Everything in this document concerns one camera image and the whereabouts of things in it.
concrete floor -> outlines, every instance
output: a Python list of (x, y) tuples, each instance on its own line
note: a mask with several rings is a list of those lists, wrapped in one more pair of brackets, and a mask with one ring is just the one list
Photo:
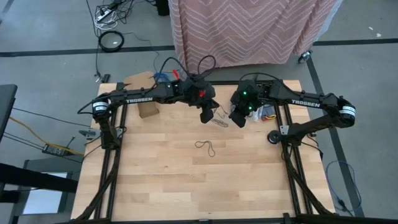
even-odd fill
[[(89, 0), (92, 7), (102, 0)], [(0, 9), (7, 0), (0, 0)], [(395, 0), (345, 0), (326, 34), (320, 40), (353, 40), (398, 37), (398, 1)], [(159, 17), (156, 9), (146, 2), (137, 4), (126, 25), (118, 30), (135, 32), (142, 39), (150, 39), (152, 45), (172, 45), (169, 17)], [(134, 36), (126, 36), (126, 47), (148, 46)], [(0, 52), (93, 49), (96, 37), (82, 0), (14, 0), (0, 24)], [(356, 181), (363, 198), (363, 210), (367, 217), (398, 218), (398, 153), (395, 138), (396, 122), (394, 103), (398, 96), (396, 50), (398, 44), (353, 45), (314, 47), (313, 61), (325, 93), (344, 95), (357, 107), (356, 125), (339, 129), (341, 143), (347, 161), (355, 168)], [(156, 66), (174, 51), (160, 52)], [(153, 52), (129, 52), (100, 54), (101, 73), (110, 73), (111, 82), (120, 82), (135, 73), (153, 70)], [(209, 80), (238, 79), (247, 72), (262, 71), (283, 79), (298, 79), (304, 90), (315, 92), (305, 64), (296, 63), (292, 55), (284, 65), (247, 65), (217, 70)], [(18, 85), (15, 107), (56, 116), (82, 124), (89, 124), (90, 116), (77, 115), (76, 111), (96, 96), (95, 54), (58, 55), (0, 58), (0, 84)], [(320, 111), (310, 110), (312, 118)], [(12, 116), (32, 126), (44, 139), (71, 145), (83, 152), (84, 139), (77, 133), (78, 126), (38, 118), (13, 111)], [(22, 127), (9, 122), (7, 132), (36, 140)], [(320, 131), (317, 137), (325, 153), (324, 165), (336, 159), (328, 131)], [(3, 139), (0, 143), (0, 162), (22, 167), (26, 159), (45, 159), (42, 154), (18, 142)], [(78, 170), (71, 164), (70, 170)], [(340, 170), (330, 171), (333, 187), (350, 205)], [(72, 209), (73, 195), (67, 209), (58, 215), (21, 217), (19, 223), (54, 223), (66, 221)], [(7, 223), (11, 205), (0, 203), (0, 223)]]

wooden table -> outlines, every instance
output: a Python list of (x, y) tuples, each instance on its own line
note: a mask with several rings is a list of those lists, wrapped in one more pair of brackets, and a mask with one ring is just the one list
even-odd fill
[[(301, 90), (298, 80), (285, 83)], [(115, 88), (116, 84), (101, 84), (99, 94)], [(215, 100), (229, 112), (229, 99), (236, 86), (215, 88)], [(287, 172), (280, 157), (282, 148), (266, 139), (277, 129), (276, 119), (248, 119), (245, 127), (238, 128), (225, 117), (222, 120), (229, 127), (222, 128), (212, 122), (202, 124), (201, 110), (183, 103), (158, 108), (160, 114), (141, 119), (137, 105), (128, 106), (112, 221), (277, 218), (284, 212), (294, 216)], [(309, 120), (305, 107), (291, 105), (290, 111), (293, 122)], [(213, 143), (215, 157), (209, 157), (206, 146), (194, 146), (196, 141), (206, 140)], [(303, 141), (313, 144), (307, 138)], [(99, 144), (97, 140), (88, 145), (86, 154)], [(318, 151), (300, 146), (300, 153), (308, 186), (333, 212)], [(94, 197), (103, 157), (104, 150), (97, 149), (84, 160), (72, 218), (79, 216)], [(305, 211), (297, 188), (300, 208)], [(108, 194), (104, 196), (102, 217), (107, 200)]]

pink striped curtain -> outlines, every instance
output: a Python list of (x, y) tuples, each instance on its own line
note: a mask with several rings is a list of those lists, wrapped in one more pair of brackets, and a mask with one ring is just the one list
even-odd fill
[[(169, 0), (174, 46), (191, 72), (208, 55), (217, 67), (285, 63), (313, 44), (336, 0)], [(201, 69), (210, 68), (211, 60)]]

caster wheel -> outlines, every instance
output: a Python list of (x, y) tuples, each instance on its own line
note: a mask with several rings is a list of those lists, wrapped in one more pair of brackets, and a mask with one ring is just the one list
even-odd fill
[(308, 50), (308, 51), (302, 53), (301, 56), (298, 58), (298, 63), (306, 62), (308, 59), (311, 58), (311, 54), (312, 54), (312, 50)]
[(273, 130), (268, 134), (267, 139), (271, 144), (278, 144), (282, 140), (282, 134)]

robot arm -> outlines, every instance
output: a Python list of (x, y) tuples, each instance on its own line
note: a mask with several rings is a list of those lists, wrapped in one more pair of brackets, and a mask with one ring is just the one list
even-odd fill
[(272, 131), (268, 140), (273, 144), (286, 140), (293, 146), (299, 146), (306, 134), (330, 127), (348, 128), (355, 122), (355, 107), (342, 96), (338, 98), (332, 93), (318, 95), (293, 91), (280, 80), (272, 80), (262, 85), (257, 85), (252, 80), (241, 81), (231, 102), (235, 109), (229, 117), (241, 128), (246, 122), (245, 117), (266, 103), (278, 106), (293, 104), (326, 111), (326, 115), (312, 121), (281, 126), (280, 131)]
[(109, 118), (121, 105), (150, 101), (162, 104), (182, 102), (201, 108), (201, 122), (207, 123), (213, 118), (211, 109), (219, 107), (219, 104), (213, 100), (215, 95), (214, 87), (209, 82), (191, 78), (185, 81), (159, 83), (149, 89), (122, 89), (104, 93), (93, 100), (93, 118), (101, 128), (101, 146), (110, 150), (120, 147), (116, 128), (111, 125)]

